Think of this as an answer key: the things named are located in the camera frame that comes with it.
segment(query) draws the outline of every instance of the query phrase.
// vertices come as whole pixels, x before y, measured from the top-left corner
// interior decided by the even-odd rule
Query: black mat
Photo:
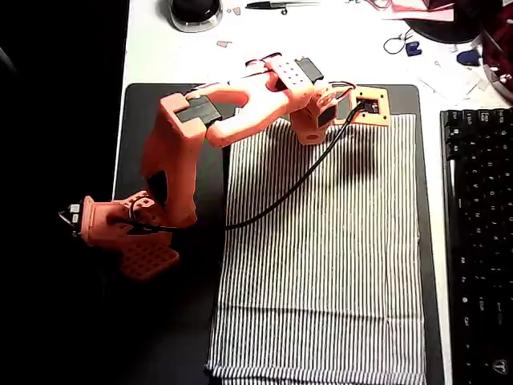
[[[191,84],[132,84],[126,92],[123,129],[116,172],[115,198],[123,199],[144,188],[139,174],[143,144],[165,95],[184,92]],[[414,86],[382,86],[388,89],[393,114],[417,116],[418,211],[421,232],[422,294],[426,318],[428,384],[443,383],[442,350],[438,327],[436,289],[431,253],[430,222],[418,90]],[[228,117],[234,108],[219,105]],[[347,111],[341,108],[341,116]],[[135,284],[120,275],[111,283],[107,309],[113,322],[108,346],[117,358],[110,383],[200,384],[208,383],[203,372],[208,356],[212,307],[220,274],[224,234],[224,180],[228,151],[203,146],[198,163],[196,206],[198,226],[210,231],[182,233],[173,247],[182,263],[145,283]]]

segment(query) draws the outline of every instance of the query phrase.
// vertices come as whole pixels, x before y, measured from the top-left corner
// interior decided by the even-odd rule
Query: pen
[[[246,8],[249,10],[279,10],[287,6],[317,6],[319,2],[250,2]]]

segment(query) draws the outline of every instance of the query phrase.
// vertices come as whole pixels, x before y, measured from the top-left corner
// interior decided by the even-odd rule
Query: white desk
[[[295,58],[311,58],[328,80],[418,87],[443,362],[446,384],[452,384],[438,116],[441,110],[455,107],[503,107],[498,94],[492,87],[485,92],[476,89],[469,100],[455,106],[433,93],[409,70],[437,52],[447,53],[447,46],[415,35],[413,40],[421,42],[424,52],[421,56],[407,58],[404,52],[388,55],[382,49],[384,41],[405,33],[408,27],[404,22],[382,21],[364,2],[345,4],[345,0],[328,0],[322,6],[290,8],[286,16],[279,10],[241,9],[240,16],[225,11],[217,28],[199,34],[184,34],[170,26],[162,15],[166,3],[167,0],[131,0],[122,102],[124,90],[131,83],[210,83],[234,79],[242,73],[247,60],[277,51]],[[224,1],[224,8],[242,8],[245,3],[228,0]],[[305,26],[315,32],[309,33]],[[217,40],[232,43],[223,48],[216,45]]]

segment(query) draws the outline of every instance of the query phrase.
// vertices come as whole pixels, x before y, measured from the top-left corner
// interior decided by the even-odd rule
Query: red object
[[[327,127],[341,124],[335,119],[337,105],[347,95],[351,108],[360,99],[371,99],[379,109],[378,113],[358,113],[354,123],[390,125],[386,90],[353,85],[333,88],[320,80],[314,85],[294,60],[281,55],[252,61],[248,67],[254,71],[245,78],[160,100],[141,164],[148,192],[138,192],[124,201],[97,203],[85,198],[80,235],[88,245],[123,253],[121,269],[128,277],[147,280],[178,262],[178,253],[169,247],[171,234],[144,225],[186,228],[196,222],[196,163],[205,138],[213,147],[223,147],[290,114],[299,141],[319,144]],[[242,108],[233,117],[214,120],[208,130],[201,116],[182,122],[177,114],[187,111],[189,101],[202,96],[212,103],[234,103]]]
[[[488,80],[513,103],[513,4],[485,22],[483,63]]]

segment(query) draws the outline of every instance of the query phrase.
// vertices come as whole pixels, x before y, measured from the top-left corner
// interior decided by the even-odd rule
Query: blue object
[[[408,56],[417,56],[422,53],[422,50],[418,49],[419,42],[411,42],[406,44],[406,54]]]
[[[479,67],[479,58],[481,56],[477,52],[477,50],[470,50],[470,51],[464,51],[460,52],[458,56],[456,57],[456,60],[458,60],[458,63],[464,65],[464,66],[472,66],[472,67]]]

